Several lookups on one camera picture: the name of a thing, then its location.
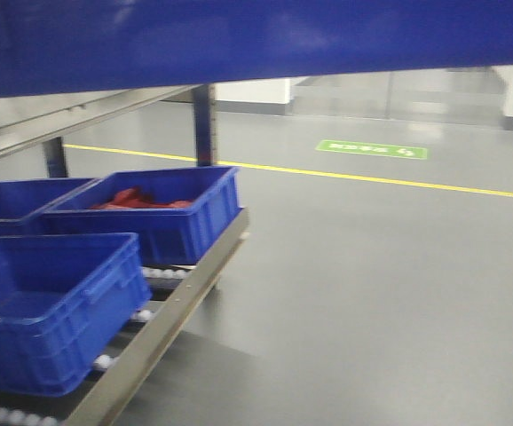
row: vertical metal post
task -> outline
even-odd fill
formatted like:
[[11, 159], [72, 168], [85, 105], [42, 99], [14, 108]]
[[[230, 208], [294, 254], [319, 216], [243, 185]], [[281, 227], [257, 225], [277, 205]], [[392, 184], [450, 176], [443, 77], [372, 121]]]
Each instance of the vertical metal post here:
[[43, 154], [47, 163], [47, 174], [50, 178], [66, 178], [68, 176], [63, 138], [53, 138], [43, 142]]
[[210, 166], [217, 162], [215, 85], [204, 84], [196, 87], [192, 92], [197, 165]]

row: metal frame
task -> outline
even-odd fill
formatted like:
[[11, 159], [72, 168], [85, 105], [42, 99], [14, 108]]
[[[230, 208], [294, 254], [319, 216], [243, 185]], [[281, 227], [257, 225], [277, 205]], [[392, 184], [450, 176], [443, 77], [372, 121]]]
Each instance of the metal frame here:
[[107, 426], [114, 422], [212, 289], [219, 272], [244, 240], [243, 234], [248, 225], [249, 214], [244, 209], [131, 340], [116, 364], [91, 388], [63, 426]]
[[205, 84], [196, 87], [192, 94], [197, 165], [210, 166], [217, 161], [215, 85]]
[[66, 178], [69, 176], [63, 138], [58, 137], [43, 142], [43, 155], [47, 164], [47, 174], [50, 178]]
[[[54, 112], [0, 125], [0, 158], [64, 136], [71, 131], [145, 107], [158, 100], [190, 91], [194, 87], [196, 86], [171, 86], [122, 91], [81, 104], [59, 102], [57, 106], [59, 110]], [[0, 99], [2, 102], [11, 101], [13, 104], [14, 100]], [[51, 101], [46, 97], [41, 97], [41, 100], [42, 102]]]
[[[50, 178], [67, 176], [67, 162], [61, 135], [81, 129], [157, 100], [191, 92], [198, 165], [213, 164], [215, 143], [215, 89], [212, 85], [179, 86], [108, 94], [80, 105], [63, 105], [60, 110], [7, 122], [0, 127], [0, 158], [36, 144], [43, 151]], [[154, 292], [154, 316], [142, 328], [128, 328], [117, 335], [105, 351], [122, 353], [103, 375], [89, 380], [62, 398], [38, 398], [0, 392], [0, 406], [27, 412], [66, 417], [64, 426], [109, 425], [168, 350], [185, 322], [214, 287], [220, 271], [245, 238], [249, 214], [243, 209], [230, 223], [186, 279], [173, 292]]]

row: green floor sign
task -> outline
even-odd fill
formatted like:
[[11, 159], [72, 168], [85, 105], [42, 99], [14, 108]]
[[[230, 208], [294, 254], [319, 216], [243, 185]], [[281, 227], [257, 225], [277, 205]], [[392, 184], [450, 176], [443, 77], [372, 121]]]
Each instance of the green floor sign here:
[[426, 160], [428, 149], [415, 146], [380, 145], [365, 142], [344, 142], [342, 140], [322, 140], [316, 147], [318, 151], [335, 153], [383, 155], [385, 157], [412, 158]]

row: metal rack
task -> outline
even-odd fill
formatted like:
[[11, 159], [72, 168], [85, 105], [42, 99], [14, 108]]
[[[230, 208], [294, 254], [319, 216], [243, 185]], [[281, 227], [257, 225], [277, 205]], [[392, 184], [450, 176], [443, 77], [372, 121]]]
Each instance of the metal rack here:
[[[63, 135], [177, 95], [193, 102], [198, 165], [213, 164], [217, 148], [211, 85], [0, 99], [0, 111], [10, 103], [18, 111], [32, 106], [32, 114], [26, 116], [0, 114], [0, 158], [42, 143], [50, 177], [66, 177]], [[148, 305], [154, 316], [143, 327], [135, 324], [122, 329], [111, 341], [106, 351], [116, 354], [118, 360], [103, 375], [91, 374], [77, 390], [62, 398], [0, 392], [0, 406], [65, 419], [65, 426], [111, 424], [214, 287], [220, 271], [244, 240], [248, 224], [244, 209], [175, 289], [154, 291]]]

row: white roller ball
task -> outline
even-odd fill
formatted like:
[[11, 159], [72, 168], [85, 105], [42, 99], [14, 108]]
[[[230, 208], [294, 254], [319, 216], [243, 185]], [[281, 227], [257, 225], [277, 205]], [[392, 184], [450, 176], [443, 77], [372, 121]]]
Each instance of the white roller ball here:
[[39, 426], [42, 417], [37, 414], [28, 414], [22, 423], [22, 426]]
[[147, 278], [151, 278], [152, 276], [152, 269], [146, 268], [145, 266], [142, 267], [142, 275], [144, 275]]
[[163, 278], [163, 272], [160, 269], [153, 269], [152, 278]]
[[58, 426], [59, 420], [55, 417], [45, 417], [37, 426]]
[[174, 272], [174, 277], [179, 278], [179, 279], [182, 280], [185, 277], [187, 277], [187, 271], [184, 271], [183, 269], [180, 269], [179, 271], [175, 271]]
[[171, 269], [164, 269], [162, 272], [162, 278], [174, 278], [174, 271]]
[[8, 416], [8, 424], [10, 426], [21, 426], [25, 418], [26, 413], [22, 410], [12, 410]]
[[138, 321], [148, 322], [152, 318], [152, 311], [148, 309], [143, 309], [140, 312], [137, 312], [136, 318]]
[[99, 370], [106, 370], [110, 367], [113, 359], [106, 354], [100, 355], [93, 362], [93, 366]]
[[10, 415], [10, 410], [4, 406], [0, 406], [0, 424], [6, 424], [6, 419]]

